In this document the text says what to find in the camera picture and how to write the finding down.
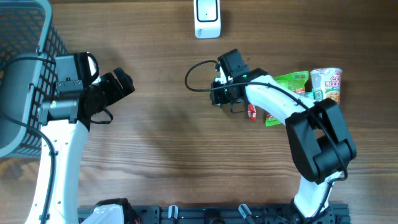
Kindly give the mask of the red snack packet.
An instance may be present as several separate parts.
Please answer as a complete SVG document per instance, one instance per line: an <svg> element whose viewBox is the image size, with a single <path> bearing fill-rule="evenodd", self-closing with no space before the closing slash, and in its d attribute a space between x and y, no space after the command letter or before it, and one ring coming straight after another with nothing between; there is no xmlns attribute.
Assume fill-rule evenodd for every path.
<svg viewBox="0 0 398 224"><path fill-rule="evenodd" d="M257 111L256 107L252 103L248 104L248 116L250 120L256 121Z"/></svg>

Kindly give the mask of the green snack bag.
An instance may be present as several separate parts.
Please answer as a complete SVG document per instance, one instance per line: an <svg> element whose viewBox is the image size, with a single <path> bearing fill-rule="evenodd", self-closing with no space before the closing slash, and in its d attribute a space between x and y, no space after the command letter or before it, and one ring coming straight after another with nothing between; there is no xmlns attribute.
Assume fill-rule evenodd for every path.
<svg viewBox="0 0 398 224"><path fill-rule="evenodd" d="M305 97L305 92L307 92L305 90L305 84L308 81L308 78L309 72L301 71L274 77L274 80L283 87L288 88L290 91Z"/></svg>

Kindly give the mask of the cup noodles container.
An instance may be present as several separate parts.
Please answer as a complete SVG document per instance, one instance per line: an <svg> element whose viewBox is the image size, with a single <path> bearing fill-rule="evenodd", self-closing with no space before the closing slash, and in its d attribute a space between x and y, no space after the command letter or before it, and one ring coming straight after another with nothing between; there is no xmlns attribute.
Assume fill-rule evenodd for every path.
<svg viewBox="0 0 398 224"><path fill-rule="evenodd" d="M331 98L340 103L341 75L340 68L317 68L310 72L314 99L322 101Z"/></svg>

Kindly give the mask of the teal wet wipes packet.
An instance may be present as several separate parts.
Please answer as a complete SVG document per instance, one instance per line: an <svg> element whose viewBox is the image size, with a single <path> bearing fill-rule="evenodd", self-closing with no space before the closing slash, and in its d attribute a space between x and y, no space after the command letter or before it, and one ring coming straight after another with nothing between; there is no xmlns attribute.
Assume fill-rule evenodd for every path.
<svg viewBox="0 0 398 224"><path fill-rule="evenodd" d="M311 92L305 92L305 97L308 98L308 99L311 99L311 100L315 99L314 98L314 94L313 94L312 91Z"/></svg>

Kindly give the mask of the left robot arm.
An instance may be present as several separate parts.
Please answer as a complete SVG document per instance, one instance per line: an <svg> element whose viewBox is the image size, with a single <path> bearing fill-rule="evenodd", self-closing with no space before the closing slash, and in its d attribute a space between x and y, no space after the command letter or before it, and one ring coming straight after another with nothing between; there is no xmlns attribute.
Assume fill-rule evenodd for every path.
<svg viewBox="0 0 398 224"><path fill-rule="evenodd" d="M93 54L55 58L58 80L39 107L41 157L27 223L78 223L80 161L93 115L134 92L132 78L120 67L99 75Z"/></svg>

